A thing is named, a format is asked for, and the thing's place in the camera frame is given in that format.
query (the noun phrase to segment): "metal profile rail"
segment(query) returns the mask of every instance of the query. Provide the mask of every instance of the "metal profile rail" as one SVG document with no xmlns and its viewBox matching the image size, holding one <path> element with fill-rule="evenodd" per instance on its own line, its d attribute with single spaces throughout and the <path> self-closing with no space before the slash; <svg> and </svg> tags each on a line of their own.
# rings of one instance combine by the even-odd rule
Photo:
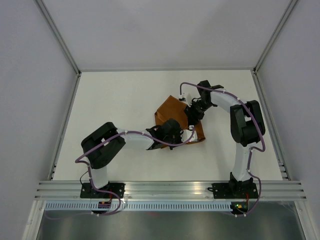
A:
<svg viewBox="0 0 320 240">
<path fill-rule="evenodd" d="M 227 181 L 126 181 L 125 201 L 243 201 L 243 199 L 214 199 L 207 188 L 212 183 Z M 34 200 L 83 201 L 78 181 L 41 181 Z M 262 181 L 260 201 L 306 201 L 299 181 Z"/>
</svg>

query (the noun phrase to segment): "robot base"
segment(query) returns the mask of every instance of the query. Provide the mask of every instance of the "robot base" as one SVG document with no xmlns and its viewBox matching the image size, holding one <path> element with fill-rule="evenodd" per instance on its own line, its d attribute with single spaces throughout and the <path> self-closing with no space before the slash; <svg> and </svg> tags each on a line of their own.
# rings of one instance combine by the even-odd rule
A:
<svg viewBox="0 0 320 240">
<path fill-rule="evenodd" d="M 246 199 L 247 194 L 250 199 L 258 198 L 257 186 L 252 177 L 246 181 L 237 181 L 232 173 L 229 182 L 213 183 L 208 190 L 213 192 L 215 199 Z"/>
<path fill-rule="evenodd" d="M 125 184 L 120 182 L 109 182 L 106 186 L 100 188 L 100 190 L 110 191 L 117 194 L 121 199 L 124 197 Z M 92 188 L 91 183 L 84 183 L 81 188 L 81 199 L 110 199 L 109 193 L 96 191 Z"/>
</svg>

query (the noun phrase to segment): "black mounting plate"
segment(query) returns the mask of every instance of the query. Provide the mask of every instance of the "black mounting plate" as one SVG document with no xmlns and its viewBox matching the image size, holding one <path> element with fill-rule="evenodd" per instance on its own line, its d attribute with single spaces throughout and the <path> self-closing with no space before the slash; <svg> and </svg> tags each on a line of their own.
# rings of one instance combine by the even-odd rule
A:
<svg viewBox="0 0 320 240">
<path fill-rule="evenodd" d="M 213 183 L 210 191 L 213 192 L 214 199 L 247 199 L 247 193 L 250 199 L 258 198 L 258 190 L 255 184 L 252 184 L 250 189 L 233 193 L 229 183 Z"/>
<path fill-rule="evenodd" d="M 106 186 L 100 188 L 100 190 L 110 191 L 117 194 L 121 199 L 124 197 L 125 184 L 122 182 L 109 182 Z M 92 188 L 91 183 L 84 183 L 80 193 L 81 199 L 109 199 L 109 193 L 96 191 Z"/>
</svg>

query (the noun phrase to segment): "enclosure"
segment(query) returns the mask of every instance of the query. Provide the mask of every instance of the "enclosure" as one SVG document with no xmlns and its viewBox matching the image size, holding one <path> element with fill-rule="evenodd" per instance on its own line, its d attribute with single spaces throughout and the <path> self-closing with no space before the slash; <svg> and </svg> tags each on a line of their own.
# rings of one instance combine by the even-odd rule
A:
<svg viewBox="0 0 320 240">
<path fill-rule="evenodd" d="M 319 13 L 318 0 L 3 3 L 1 239 L 319 239 Z M 105 171 L 124 185 L 120 211 L 92 216 L 104 198 L 80 197 L 82 140 L 106 122 L 150 128 L 182 82 L 204 80 L 259 102 L 252 213 L 229 215 L 246 199 L 208 190 L 236 155 L 230 114 L 211 107 L 203 142 L 120 151 Z"/>
</svg>

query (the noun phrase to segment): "brown box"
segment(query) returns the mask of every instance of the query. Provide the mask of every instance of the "brown box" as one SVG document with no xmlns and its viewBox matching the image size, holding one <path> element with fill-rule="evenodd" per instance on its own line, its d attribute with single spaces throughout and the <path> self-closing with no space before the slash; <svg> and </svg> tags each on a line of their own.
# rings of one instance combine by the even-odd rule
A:
<svg viewBox="0 0 320 240">
<path fill-rule="evenodd" d="M 178 99 L 170 95 L 155 112 L 155 124 L 163 125 L 165 121 L 169 119 L 174 119 L 180 124 L 180 127 L 183 130 L 188 129 L 188 118 L 184 112 L 186 106 L 187 105 L 185 103 L 179 101 Z M 198 141 L 191 141 L 187 144 L 200 143 L 206 139 L 201 122 L 195 125 L 194 128 L 198 137 Z"/>
</svg>

